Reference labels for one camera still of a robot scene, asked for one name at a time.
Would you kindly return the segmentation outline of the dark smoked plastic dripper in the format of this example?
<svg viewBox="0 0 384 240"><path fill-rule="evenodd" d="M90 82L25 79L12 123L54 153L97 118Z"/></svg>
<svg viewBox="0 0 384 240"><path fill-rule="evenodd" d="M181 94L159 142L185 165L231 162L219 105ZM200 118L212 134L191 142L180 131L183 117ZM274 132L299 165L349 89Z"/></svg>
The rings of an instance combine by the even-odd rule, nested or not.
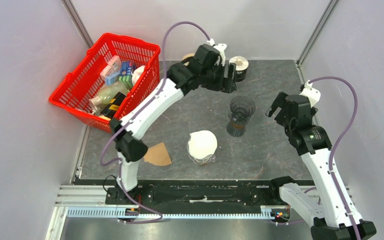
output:
<svg viewBox="0 0 384 240"><path fill-rule="evenodd" d="M244 126L254 114L256 105L251 99L245 96L237 96L230 101L229 109L229 119L235 125Z"/></svg>

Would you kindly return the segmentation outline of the white paper coffee filter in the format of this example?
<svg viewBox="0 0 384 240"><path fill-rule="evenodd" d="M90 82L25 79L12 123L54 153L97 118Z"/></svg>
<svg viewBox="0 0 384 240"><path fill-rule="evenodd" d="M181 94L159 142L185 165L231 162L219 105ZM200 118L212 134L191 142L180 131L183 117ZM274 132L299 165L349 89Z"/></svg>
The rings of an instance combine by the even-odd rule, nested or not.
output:
<svg viewBox="0 0 384 240"><path fill-rule="evenodd" d="M203 153L207 151L204 156L208 154L215 154L218 148L218 141L214 133L209 130L195 131L189 134L187 148L199 148Z"/></svg>

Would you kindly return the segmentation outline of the clear glass dripper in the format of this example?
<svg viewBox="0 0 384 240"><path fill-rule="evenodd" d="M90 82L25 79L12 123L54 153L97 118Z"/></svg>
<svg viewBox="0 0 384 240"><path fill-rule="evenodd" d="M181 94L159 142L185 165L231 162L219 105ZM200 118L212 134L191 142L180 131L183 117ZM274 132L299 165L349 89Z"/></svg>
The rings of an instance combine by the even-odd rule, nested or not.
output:
<svg viewBox="0 0 384 240"><path fill-rule="evenodd" d="M189 158L199 166L205 166L210 162L216 161L216 156L214 154L204 154L207 152L206 150L202 153L199 148L187 148Z"/></svg>

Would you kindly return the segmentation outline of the brown paper coffee filter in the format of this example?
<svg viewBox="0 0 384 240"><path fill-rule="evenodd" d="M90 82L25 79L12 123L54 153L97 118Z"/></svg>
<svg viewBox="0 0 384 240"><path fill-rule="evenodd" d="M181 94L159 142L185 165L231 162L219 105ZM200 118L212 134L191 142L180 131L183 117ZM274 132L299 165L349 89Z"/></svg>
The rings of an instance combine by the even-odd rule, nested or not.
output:
<svg viewBox="0 0 384 240"><path fill-rule="evenodd" d="M148 149L144 155L143 160L146 163L152 164L158 167L165 167L172 164L172 160L166 148L166 145L161 142Z"/></svg>

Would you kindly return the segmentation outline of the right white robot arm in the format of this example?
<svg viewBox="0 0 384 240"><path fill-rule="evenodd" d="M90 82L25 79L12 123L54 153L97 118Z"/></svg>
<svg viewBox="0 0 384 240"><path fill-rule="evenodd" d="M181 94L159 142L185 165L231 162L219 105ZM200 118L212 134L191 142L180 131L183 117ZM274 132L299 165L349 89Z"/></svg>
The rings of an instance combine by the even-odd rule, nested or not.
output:
<svg viewBox="0 0 384 240"><path fill-rule="evenodd" d="M343 183L327 132L313 124L314 106L320 98L279 92L265 113L283 126L289 143L309 170L321 204L304 193L290 176L270 181L269 200L291 206L310 227L314 240L368 240L377 233L372 221L364 220Z"/></svg>

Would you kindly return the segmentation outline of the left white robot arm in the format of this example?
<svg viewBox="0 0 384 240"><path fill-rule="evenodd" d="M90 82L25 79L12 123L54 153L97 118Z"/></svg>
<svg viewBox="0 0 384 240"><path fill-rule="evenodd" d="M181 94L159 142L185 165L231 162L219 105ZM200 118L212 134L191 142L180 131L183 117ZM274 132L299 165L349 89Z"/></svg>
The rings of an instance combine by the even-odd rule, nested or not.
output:
<svg viewBox="0 0 384 240"><path fill-rule="evenodd" d="M137 198L138 168L148 151L142 137L171 105L202 87L232 93L237 89L236 65L226 59L227 44L202 44L194 56L173 64L157 87L134 110L121 119L110 120L119 161L117 197L124 204Z"/></svg>

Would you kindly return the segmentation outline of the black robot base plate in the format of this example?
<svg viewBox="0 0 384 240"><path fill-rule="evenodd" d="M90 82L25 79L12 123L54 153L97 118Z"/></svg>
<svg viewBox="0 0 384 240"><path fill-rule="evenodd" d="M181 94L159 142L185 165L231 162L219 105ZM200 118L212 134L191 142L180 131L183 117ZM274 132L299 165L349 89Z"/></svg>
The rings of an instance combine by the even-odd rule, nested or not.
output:
<svg viewBox="0 0 384 240"><path fill-rule="evenodd" d="M271 180L139 180L137 187L124 194L114 180L106 181L104 191L112 190L112 198L121 203L133 203L149 210L141 203L141 194L154 192L160 200L210 200L232 202L242 200L253 205L287 206L275 193Z"/></svg>

